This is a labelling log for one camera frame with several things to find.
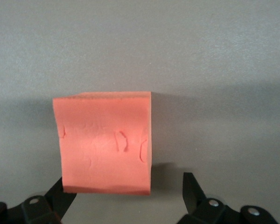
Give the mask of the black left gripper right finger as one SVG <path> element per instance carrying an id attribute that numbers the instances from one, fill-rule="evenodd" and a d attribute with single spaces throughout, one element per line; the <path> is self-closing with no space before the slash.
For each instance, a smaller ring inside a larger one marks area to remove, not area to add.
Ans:
<path id="1" fill-rule="evenodd" d="M 187 209 L 180 224 L 275 224 L 265 209 L 246 205 L 235 211 L 218 199 L 207 198 L 193 173 L 183 173 L 182 197 Z"/>

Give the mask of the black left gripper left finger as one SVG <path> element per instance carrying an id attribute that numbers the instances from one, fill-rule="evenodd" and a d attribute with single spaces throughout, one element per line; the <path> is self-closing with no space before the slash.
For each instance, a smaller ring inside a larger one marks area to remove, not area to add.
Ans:
<path id="1" fill-rule="evenodd" d="M 60 178 L 43 196 L 29 197 L 12 208 L 0 202 L 0 224 L 60 224 L 75 198 L 75 193 L 63 191 Z"/>

